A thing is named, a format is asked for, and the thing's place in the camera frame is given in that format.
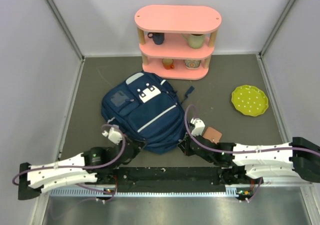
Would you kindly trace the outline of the navy blue backpack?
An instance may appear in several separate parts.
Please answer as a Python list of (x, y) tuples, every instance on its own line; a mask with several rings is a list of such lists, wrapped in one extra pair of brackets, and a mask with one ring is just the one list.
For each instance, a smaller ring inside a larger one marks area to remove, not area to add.
[(175, 149), (187, 133), (182, 103), (166, 79), (141, 71), (106, 93), (101, 115), (129, 138), (145, 141), (145, 150), (163, 154)]

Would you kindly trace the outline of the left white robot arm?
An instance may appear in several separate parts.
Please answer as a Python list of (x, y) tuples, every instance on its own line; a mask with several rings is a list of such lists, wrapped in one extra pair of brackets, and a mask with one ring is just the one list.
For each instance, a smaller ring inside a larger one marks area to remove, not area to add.
[(111, 147), (93, 147), (73, 157), (44, 165), (19, 165), (20, 201), (31, 200), (51, 190), (76, 184), (103, 185), (116, 182), (115, 170), (130, 163), (146, 143), (128, 140)]

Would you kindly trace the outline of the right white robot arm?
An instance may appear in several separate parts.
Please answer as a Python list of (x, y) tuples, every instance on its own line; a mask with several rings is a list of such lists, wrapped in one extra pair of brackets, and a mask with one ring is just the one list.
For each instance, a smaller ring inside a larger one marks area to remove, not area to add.
[(320, 147), (303, 137), (276, 145), (214, 143), (202, 136), (187, 136), (178, 145), (186, 156), (197, 155), (221, 170), (227, 184), (267, 177), (299, 177), (320, 181)]

